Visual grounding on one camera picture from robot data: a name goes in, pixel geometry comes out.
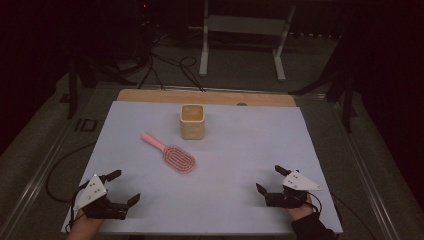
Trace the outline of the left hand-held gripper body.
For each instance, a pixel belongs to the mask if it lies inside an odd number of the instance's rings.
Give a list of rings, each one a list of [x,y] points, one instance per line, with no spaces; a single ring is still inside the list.
[[[92,219],[119,219],[126,218],[129,206],[127,204],[112,203],[108,197],[105,183],[100,180],[101,175],[94,174],[90,180],[79,189],[82,191],[73,205],[75,211],[82,210]]]

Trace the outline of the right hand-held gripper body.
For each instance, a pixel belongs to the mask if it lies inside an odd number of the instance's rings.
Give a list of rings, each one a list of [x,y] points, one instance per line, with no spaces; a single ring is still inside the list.
[[[268,207],[298,208],[307,200],[310,191],[321,191],[322,187],[305,177],[298,171],[291,171],[283,176],[283,190],[281,193],[269,193],[264,196]]]

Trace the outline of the pink hairbrush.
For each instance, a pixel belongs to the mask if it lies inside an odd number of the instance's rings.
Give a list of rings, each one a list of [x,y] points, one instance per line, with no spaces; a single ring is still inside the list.
[[[163,154],[164,163],[175,172],[188,174],[195,169],[195,158],[178,146],[165,145],[149,133],[143,133],[141,139],[160,150]]]

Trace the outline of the beige square cup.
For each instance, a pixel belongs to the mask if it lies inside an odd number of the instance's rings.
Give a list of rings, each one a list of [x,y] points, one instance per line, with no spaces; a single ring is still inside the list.
[[[199,104],[185,104],[180,111],[181,136],[185,140],[201,140],[205,136],[205,110]]]

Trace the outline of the person's right hand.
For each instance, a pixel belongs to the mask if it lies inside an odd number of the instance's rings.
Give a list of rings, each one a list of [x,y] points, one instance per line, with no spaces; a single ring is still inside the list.
[[[307,196],[307,200],[298,208],[287,208],[288,215],[292,221],[300,220],[304,217],[307,217],[315,212],[314,206],[310,196]]]

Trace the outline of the person's left hand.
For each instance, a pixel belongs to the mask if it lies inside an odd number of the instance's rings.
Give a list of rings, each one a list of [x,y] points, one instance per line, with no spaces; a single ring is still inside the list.
[[[66,240],[93,240],[104,222],[104,219],[88,218],[80,210],[77,214],[77,220],[73,223]]]

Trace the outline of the black right sleeve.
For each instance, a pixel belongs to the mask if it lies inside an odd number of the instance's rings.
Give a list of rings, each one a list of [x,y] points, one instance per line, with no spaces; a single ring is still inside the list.
[[[309,214],[291,223],[297,240],[335,240],[335,233],[320,221],[317,213]]]

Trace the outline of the white table mat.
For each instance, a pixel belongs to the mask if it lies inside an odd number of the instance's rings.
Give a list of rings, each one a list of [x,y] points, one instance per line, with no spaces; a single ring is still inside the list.
[[[84,179],[121,170],[108,183],[108,196],[125,202],[140,193],[126,219],[108,220],[104,233],[147,235],[289,234],[290,219],[268,207],[256,183],[270,192],[282,189],[274,166],[297,170],[322,187],[316,191],[321,221],[341,232],[329,189],[303,114],[297,107],[208,105],[206,135],[186,141],[180,133],[177,104],[116,101],[112,104]],[[141,139],[149,133],[196,160],[179,174],[164,163],[160,150]]]

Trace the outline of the black tripod stand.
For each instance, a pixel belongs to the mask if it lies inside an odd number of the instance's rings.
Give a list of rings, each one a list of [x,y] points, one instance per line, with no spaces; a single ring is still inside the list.
[[[351,113],[354,88],[354,70],[356,67],[358,47],[355,40],[343,34],[330,56],[324,70],[317,81],[300,89],[290,91],[290,95],[301,96],[325,84],[330,84],[325,93],[328,102],[336,103],[343,98],[342,124],[351,133]]]
[[[70,57],[68,63],[68,93],[64,94],[61,102],[68,104],[68,119],[71,119],[78,110],[78,81],[87,88],[95,88],[97,79],[95,71],[106,75],[122,85],[133,85],[133,82],[120,76],[109,67],[100,64],[94,58],[78,53]]]

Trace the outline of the white metal stand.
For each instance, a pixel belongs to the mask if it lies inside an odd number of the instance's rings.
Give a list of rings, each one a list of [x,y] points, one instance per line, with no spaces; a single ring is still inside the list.
[[[287,80],[282,61],[282,52],[296,10],[294,4],[284,8],[285,12],[282,19],[271,19],[211,14],[209,11],[210,0],[203,0],[203,2],[202,48],[198,70],[200,76],[205,77],[208,74],[210,35],[219,33],[242,37],[264,36],[277,38],[279,42],[272,50],[276,78],[279,82]]]

